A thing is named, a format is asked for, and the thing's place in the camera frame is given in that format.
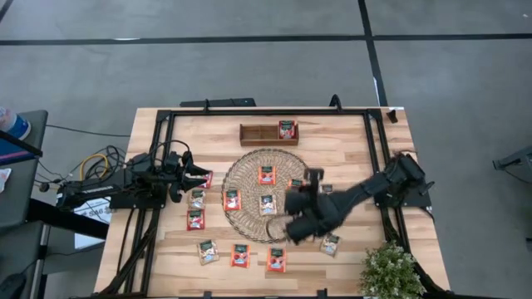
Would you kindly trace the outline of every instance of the potted plant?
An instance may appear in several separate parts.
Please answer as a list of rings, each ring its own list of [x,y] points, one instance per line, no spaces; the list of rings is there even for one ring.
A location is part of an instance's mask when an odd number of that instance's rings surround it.
[[[425,292],[414,272],[414,257],[395,242],[378,249],[366,250],[361,288],[365,296],[379,299],[414,299]]]

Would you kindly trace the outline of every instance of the wicker tray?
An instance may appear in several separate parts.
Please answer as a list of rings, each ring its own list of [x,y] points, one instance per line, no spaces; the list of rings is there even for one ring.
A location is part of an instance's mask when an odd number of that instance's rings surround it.
[[[259,167],[276,167],[276,184],[259,184]],[[247,153],[229,169],[222,184],[222,198],[229,189],[240,190],[242,209],[225,212],[229,223],[242,236],[259,243],[283,241],[283,222],[272,221],[270,233],[266,233],[266,222],[275,216],[261,216],[259,199],[261,195],[272,194],[277,202],[277,213],[284,211],[284,195],[290,179],[303,179],[307,165],[296,155],[281,149],[257,149]]]

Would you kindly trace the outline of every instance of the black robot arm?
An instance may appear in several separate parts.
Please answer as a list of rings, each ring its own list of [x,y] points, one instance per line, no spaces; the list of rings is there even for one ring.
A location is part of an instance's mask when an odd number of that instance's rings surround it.
[[[309,236],[321,237],[342,225],[353,207],[362,201],[386,192],[390,206],[399,204],[408,192],[426,192],[425,173],[409,155],[398,154],[388,163],[383,172],[357,184],[346,191],[319,194],[322,169],[309,169],[306,179],[310,185],[286,193],[285,213],[294,216],[286,225],[288,239],[298,244]]]

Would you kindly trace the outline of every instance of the white paper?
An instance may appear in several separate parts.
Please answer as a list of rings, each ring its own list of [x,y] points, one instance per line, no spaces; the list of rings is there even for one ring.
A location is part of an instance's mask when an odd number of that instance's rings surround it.
[[[111,200],[111,198],[106,197],[104,199],[89,200],[86,203],[84,203],[81,207],[75,208],[74,213],[94,219],[96,221],[100,221],[103,223],[109,223],[111,221],[112,213],[111,213],[111,210],[109,209],[108,200]],[[89,246],[102,243],[104,241],[105,240],[94,238],[94,237],[88,237],[80,233],[74,234],[74,248],[75,249],[87,248]]]

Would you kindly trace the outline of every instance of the yellow cable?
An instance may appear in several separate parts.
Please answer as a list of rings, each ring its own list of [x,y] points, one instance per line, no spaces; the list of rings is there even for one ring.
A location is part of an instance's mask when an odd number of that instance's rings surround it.
[[[90,159],[94,159],[94,158],[97,158],[97,157],[100,157],[102,159],[105,160],[106,162],[106,168],[103,169],[103,172],[98,176],[100,179],[106,174],[107,172],[107,169],[109,168],[109,160],[107,159],[107,157],[104,155],[104,154],[93,154],[93,155],[90,155],[88,157],[86,157],[83,162],[81,162],[81,166],[80,166],[80,180],[83,180],[83,168],[85,166],[85,163],[90,160]]]

